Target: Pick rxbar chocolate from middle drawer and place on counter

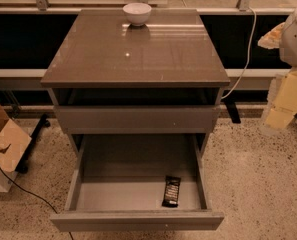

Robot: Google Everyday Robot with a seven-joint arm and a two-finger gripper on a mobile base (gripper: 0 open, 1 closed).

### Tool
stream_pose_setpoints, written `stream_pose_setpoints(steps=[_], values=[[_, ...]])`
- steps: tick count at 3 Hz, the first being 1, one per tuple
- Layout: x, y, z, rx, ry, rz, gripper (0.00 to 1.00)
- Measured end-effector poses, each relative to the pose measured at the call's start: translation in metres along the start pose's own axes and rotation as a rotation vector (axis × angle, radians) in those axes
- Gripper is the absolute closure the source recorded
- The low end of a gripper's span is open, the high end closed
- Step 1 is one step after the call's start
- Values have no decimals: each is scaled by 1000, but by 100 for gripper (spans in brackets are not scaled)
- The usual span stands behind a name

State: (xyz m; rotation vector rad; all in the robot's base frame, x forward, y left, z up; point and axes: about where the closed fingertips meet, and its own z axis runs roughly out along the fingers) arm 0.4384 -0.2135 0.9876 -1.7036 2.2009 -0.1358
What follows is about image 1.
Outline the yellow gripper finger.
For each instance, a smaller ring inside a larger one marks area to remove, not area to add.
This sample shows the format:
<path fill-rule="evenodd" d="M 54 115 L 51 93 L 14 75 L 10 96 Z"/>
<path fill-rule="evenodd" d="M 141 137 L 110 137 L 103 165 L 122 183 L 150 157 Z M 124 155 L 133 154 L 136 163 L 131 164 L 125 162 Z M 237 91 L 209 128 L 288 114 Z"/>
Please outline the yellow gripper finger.
<path fill-rule="evenodd" d="M 264 36 L 262 36 L 259 39 L 258 45 L 265 49 L 278 49 L 283 27 L 284 22 L 275 26 L 273 29 L 271 29 L 269 32 L 267 32 Z"/>
<path fill-rule="evenodd" d="M 293 68 L 281 79 L 281 85 L 272 107 L 268 111 L 265 124 L 273 129 L 284 129 L 297 114 L 297 68 Z"/>

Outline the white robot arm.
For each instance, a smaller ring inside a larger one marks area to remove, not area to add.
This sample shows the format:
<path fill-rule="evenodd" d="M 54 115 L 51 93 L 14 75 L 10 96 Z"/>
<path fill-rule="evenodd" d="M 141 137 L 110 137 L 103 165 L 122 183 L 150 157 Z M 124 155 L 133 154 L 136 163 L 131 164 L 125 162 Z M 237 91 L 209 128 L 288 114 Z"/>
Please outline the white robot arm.
<path fill-rule="evenodd" d="M 284 129 L 297 114 L 297 8 L 285 22 L 262 36 L 258 45 L 279 49 L 280 59 L 291 66 L 291 71 L 281 79 L 265 119 L 265 125 L 270 128 Z"/>

